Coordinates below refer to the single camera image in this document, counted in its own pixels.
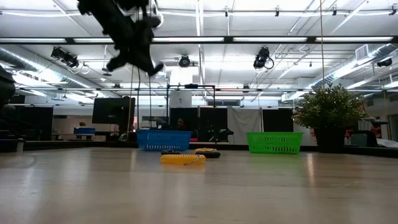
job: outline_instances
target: green leaves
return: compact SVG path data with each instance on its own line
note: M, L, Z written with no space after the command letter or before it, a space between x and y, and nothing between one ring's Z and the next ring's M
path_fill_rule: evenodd
M328 85L306 94L294 116L295 122L308 128L345 128L365 117L364 98L356 97L343 86Z

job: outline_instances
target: green basket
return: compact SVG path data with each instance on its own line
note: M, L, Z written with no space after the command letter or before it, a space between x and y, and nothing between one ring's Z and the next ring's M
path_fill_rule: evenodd
M298 154L303 133L246 133L251 153Z

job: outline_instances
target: potted plant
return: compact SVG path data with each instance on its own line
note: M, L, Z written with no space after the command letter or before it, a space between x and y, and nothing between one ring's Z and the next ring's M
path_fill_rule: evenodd
M362 96L354 96L341 85L329 84L304 96L294 120L314 129L320 152L341 152L346 128L357 125L366 115L363 103Z

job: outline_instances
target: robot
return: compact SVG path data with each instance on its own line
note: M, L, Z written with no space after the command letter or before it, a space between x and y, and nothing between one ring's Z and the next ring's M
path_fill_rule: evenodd
M126 63L148 73L149 76L161 71L164 64L156 67L150 58L150 43L154 38L152 28L160 24L160 19L148 17L146 6L149 0L78 0L78 9L82 15L93 15L103 28L103 34L109 35L115 43L119 55L106 65L109 72ZM119 7L128 11L134 7L142 9L143 19L134 22L124 16Z

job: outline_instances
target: plastic basket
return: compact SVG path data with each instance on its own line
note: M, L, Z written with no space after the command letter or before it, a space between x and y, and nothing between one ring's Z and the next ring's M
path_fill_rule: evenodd
M185 151L189 147L191 135L191 131L138 130L138 147L145 151Z
M251 153L298 154L303 133L246 133Z

